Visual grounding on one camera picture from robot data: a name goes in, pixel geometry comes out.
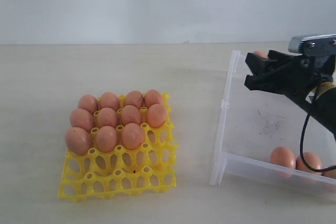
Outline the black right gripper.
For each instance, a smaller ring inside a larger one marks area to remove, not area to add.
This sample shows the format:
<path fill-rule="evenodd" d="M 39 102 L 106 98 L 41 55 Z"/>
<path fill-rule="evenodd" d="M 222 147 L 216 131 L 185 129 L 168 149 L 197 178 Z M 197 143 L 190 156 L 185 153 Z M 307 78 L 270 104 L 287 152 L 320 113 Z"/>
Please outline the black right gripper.
<path fill-rule="evenodd" d="M 244 85 L 251 91 L 286 96 L 302 109 L 312 107 L 318 85 L 325 81 L 325 57 L 290 55 L 269 50 L 267 57 L 249 52 L 245 63 L 253 75 Z"/>

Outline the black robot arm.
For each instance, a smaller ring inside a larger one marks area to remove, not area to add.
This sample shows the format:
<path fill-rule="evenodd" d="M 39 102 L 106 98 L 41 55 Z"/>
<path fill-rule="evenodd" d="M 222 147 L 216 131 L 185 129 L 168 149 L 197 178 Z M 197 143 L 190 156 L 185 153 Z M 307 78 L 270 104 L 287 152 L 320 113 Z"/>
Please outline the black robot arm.
<path fill-rule="evenodd" d="M 270 50 L 266 58 L 248 53 L 251 71 L 245 86 L 286 96 L 315 120 L 335 133 L 335 55 L 288 55 Z"/>

